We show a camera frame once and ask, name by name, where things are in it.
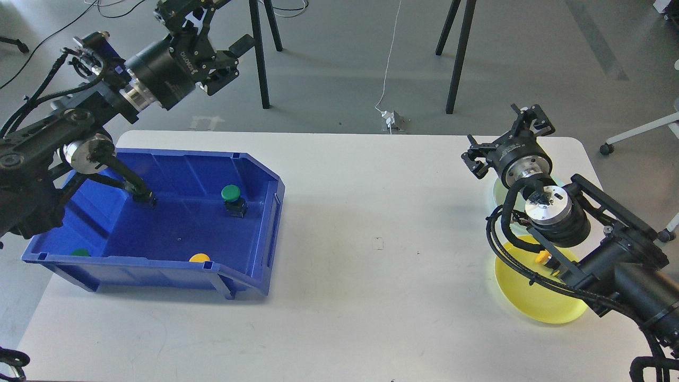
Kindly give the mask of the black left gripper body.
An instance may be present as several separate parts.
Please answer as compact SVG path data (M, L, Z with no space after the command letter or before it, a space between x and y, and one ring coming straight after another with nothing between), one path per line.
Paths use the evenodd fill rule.
M213 68L213 46L206 36L169 34L126 61L126 67L170 110L196 89Z

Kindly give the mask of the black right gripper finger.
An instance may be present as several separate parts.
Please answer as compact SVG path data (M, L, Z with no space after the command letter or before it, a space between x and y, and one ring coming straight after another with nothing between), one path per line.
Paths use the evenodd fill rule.
M461 159L473 176L477 179L483 179L492 169L501 179L502 171L499 169L498 164L491 159L491 154L494 154L499 147L500 137L495 138L491 143L479 143L471 134L466 135L466 138L468 138L470 146L461 155Z
M511 108L517 114L516 121L510 129L510 138L546 137L555 133L556 129L541 106L518 107L512 103Z

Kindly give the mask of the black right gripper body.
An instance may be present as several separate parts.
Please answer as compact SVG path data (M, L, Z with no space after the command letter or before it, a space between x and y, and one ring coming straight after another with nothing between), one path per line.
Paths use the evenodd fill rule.
M552 160L534 137L500 137L491 148L491 165L507 189L524 177L549 177L552 173Z

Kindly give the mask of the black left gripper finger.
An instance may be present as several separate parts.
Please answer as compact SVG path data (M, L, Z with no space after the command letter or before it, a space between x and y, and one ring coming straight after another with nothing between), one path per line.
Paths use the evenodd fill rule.
M226 4L228 1L158 1L154 16L168 34L154 44L168 44L172 37L187 37L190 48L211 47L208 38L211 20L216 10Z
M228 50L216 51L214 57L204 64L207 72L199 82L201 89L208 96L213 96L235 80L239 75L237 67L240 57L247 53L254 45L254 38L249 34L245 34L234 42Z

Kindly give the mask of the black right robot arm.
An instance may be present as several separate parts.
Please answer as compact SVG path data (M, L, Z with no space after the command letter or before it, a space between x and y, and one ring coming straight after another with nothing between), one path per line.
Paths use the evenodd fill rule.
M580 174L558 185L553 162L537 139L555 133L539 105L519 108L511 128L490 143L467 135L461 158L482 179L494 170L507 193L486 218L495 256L528 285L583 301L599 317L611 310L633 320L650 356L634 358L630 379L657 381L677 370L677 282L659 233Z

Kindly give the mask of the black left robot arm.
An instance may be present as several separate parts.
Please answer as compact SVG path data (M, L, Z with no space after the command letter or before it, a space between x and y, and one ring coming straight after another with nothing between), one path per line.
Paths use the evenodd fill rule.
M227 50L208 38L224 1L159 1L154 15L164 39L124 59L107 32L64 49L36 92L2 127L2 234L25 239L61 227L66 203L87 180L130 193L154 206L143 179L116 157L105 124L121 115L135 123L157 102L169 110L199 85L213 95L238 77L246 34Z

